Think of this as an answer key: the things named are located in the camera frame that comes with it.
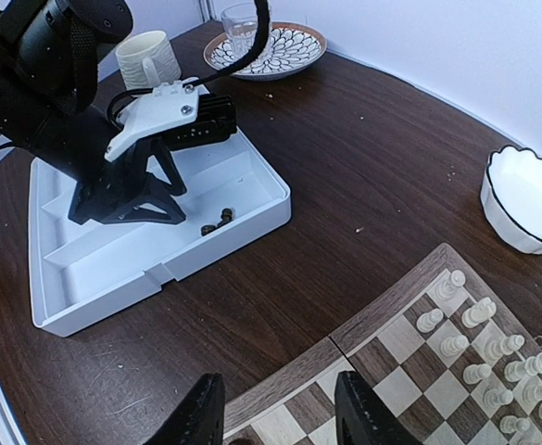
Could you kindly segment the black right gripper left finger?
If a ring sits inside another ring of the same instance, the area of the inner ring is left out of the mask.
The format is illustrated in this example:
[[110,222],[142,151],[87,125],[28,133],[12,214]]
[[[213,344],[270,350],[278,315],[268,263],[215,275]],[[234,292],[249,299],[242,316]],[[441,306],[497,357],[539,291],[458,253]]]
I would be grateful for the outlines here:
[[221,445],[224,407],[222,375],[203,374],[145,445]]

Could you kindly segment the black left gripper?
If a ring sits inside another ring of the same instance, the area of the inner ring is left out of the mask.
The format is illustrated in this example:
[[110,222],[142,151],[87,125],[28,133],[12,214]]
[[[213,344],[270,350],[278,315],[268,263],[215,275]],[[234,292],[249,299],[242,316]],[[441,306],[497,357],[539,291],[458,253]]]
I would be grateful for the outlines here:
[[[152,157],[167,182],[149,170]],[[94,220],[176,225],[186,220],[186,214],[175,198],[186,192],[170,151],[151,147],[150,139],[141,140],[114,162],[107,162],[97,178],[77,183],[68,217],[77,224]]]

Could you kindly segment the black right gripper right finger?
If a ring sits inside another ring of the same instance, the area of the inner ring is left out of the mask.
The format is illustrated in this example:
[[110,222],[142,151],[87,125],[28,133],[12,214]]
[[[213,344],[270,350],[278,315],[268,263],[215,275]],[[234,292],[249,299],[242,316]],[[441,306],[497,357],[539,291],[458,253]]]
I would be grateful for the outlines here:
[[334,406],[338,444],[421,444],[356,371],[339,373]]

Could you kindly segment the white plastic compartment tray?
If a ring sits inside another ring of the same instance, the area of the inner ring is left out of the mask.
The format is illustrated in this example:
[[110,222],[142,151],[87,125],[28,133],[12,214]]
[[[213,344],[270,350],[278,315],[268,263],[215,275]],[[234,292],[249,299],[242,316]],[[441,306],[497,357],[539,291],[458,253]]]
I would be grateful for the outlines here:
[[[289,221],[288,184],[244,133],[173,157],[187,186],[178,199],[186,220],[177,225],[72,222],[75,182],[40,159],[32,162],[28,263],[35,327],[68,337]],[[219,226],[226,208],[233,220]],[[206,224],[217,229],[202,236]]]

